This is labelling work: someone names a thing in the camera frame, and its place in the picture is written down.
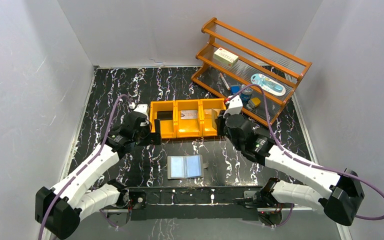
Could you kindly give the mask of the black credit card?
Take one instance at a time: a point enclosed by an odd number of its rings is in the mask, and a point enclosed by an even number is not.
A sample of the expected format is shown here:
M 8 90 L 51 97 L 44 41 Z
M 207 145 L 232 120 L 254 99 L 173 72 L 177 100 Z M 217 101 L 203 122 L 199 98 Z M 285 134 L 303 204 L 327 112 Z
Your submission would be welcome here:
M 172 121 L 173 120 L 173 111 L 165 110 L 165 111 L 157 111 L 156 119 L 160 121 Z

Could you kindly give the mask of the yellow plastic triple bin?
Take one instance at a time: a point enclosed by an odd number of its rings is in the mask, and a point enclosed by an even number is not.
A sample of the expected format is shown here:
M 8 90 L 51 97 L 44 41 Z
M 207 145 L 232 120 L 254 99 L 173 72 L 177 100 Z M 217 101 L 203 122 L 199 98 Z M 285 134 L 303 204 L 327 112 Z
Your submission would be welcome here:
M 159 120 L 162 139 L 214 137 L 215 120 L 225 109 L 222 98 L 152 101 L 149 119 Z

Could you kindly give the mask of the grey card holder wallet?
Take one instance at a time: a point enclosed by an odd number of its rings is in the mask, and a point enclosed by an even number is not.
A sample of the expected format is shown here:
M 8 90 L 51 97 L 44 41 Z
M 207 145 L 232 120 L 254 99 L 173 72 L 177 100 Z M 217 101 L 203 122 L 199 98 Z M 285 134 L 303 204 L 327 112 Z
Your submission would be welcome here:
M 168 156 L 167 179 L 195 179 L 204 176 L 204 169 L 209 163 L 203 160 L 202 155 Z

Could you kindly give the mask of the orange wooden shelf rack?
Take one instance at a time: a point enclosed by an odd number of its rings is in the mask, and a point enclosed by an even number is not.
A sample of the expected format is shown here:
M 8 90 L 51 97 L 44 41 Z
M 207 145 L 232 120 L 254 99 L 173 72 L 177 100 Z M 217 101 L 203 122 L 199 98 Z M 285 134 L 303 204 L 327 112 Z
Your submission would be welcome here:
M 219 98 L 231 94 L 222 86 L 219 73 L 222 73 L 229 85 L 251 84 L 253 74 L 263 74 L 284 86 L 286 93 L 276 96 L 261 91 L 253 86 L 253 98 L 266 100 L 267 105 L 255 109 L 244 106 L 242 111 L 257 122 L 266 125 L 267 119 L 274 124 L 281 112 L 290 101 L 302 79 L 312 66 L 310 61 L 303 60 L 272 44 L 258 39 L 238 28 L 213 17 L 201 28 L 201 32 L 209 36 L 207 44 L 196 54 L 196 59 L 202 61 L 201 68 L 192 75 L 192 81 Z M 234 66 L 227 66 L 213 59 L 213 53 L 218 48 L 239 57 Z

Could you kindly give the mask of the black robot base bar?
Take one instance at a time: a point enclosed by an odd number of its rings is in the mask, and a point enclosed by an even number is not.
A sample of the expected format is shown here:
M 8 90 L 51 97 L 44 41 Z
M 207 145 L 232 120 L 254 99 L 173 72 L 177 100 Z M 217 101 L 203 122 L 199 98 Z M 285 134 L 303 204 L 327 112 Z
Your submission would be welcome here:
M 131 220 L 242 219 L 277 212 L 259 186 L 131 187 Z

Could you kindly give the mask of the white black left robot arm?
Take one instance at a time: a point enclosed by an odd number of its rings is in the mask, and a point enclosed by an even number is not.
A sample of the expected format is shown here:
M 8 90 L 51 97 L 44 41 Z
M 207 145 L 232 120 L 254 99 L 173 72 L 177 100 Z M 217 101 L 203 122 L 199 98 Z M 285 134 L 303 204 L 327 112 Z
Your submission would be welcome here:
M 58 239 L 71 236 L 80 222 L 108 206 L 132 204 L 129 188 L 113 179 L 92 190 L 97 179 L 136 146 L 160 145 L 161 121 L 149 121 L 147 114 L 132 111 L 121 125 L 108 129 L 92 154 L 66 178 L 35 195 L 35 220 Z

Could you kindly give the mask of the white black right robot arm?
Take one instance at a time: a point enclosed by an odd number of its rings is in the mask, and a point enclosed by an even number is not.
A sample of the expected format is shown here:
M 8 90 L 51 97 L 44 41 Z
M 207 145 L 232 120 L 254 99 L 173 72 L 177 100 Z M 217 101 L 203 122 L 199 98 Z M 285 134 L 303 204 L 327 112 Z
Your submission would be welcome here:
M 345 170 L 342 174 L 322 170 L 306 159 L 281 150 L 264 133 L 252 129 L 251 122 L 241 114 L 222 110 L 215 118 L 217 133 L 226 136 L 247 160 L 284 172 L 300 181 L 293 184 L 272 177 L 258 197 L 268 207 L 294 204 L 323 212 L 334 222 L 351 226 L 365 197 L 357 174 Z

